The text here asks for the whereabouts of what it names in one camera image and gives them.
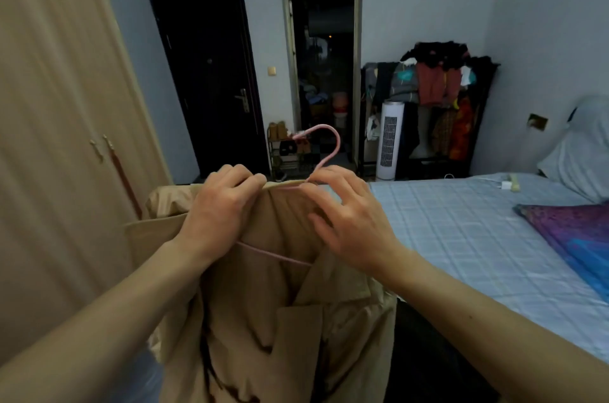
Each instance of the person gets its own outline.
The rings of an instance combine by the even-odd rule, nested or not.
[[[607,402],[609,366],[468,287],[404,247],[360,178],[337,166],[300,190],[321,207],[313,227],[344,262],[399,294],[507,400]],[[266,180],[243,166],[210,174],[178,236],[139,269],[0,369],[0,401],[99,397],[180,291],[228,252]]]

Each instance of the person's left hand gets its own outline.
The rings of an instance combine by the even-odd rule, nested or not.
[[[173,239],[175,247],[207,268],[234,245],[265,183],[265,176],[252,175],[242,164],[209,174]]]

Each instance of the electrical outlet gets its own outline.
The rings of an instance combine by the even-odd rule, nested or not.
[[[531,113],[529,115],[529,120],[527,121],[528,127],[534,127],[539,131],[546,130],[547,118],[543,116],[539,116],[538,114]]]

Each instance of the hand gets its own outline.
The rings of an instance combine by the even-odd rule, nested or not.
[[[368,184],[339,166],[318,169],[310,179],[327,183],[342,199],[342,204],[338,203],[312,183],[300,185],[332,223],[330,226],[319,215],[309,214],[317,234],[346,263],[384,282],[390,269],[409,251],[395,237]]]
[[[252,175],[241,164],[209,174],[173,240],[175,246],[207,268],[234,245],[265,183],[265,176]]]

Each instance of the tower fan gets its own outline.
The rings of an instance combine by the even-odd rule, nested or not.
[[[403,101],[385,101],[381,110],[381,137],[377,155],[377,180],[395,180],[404,117]]]

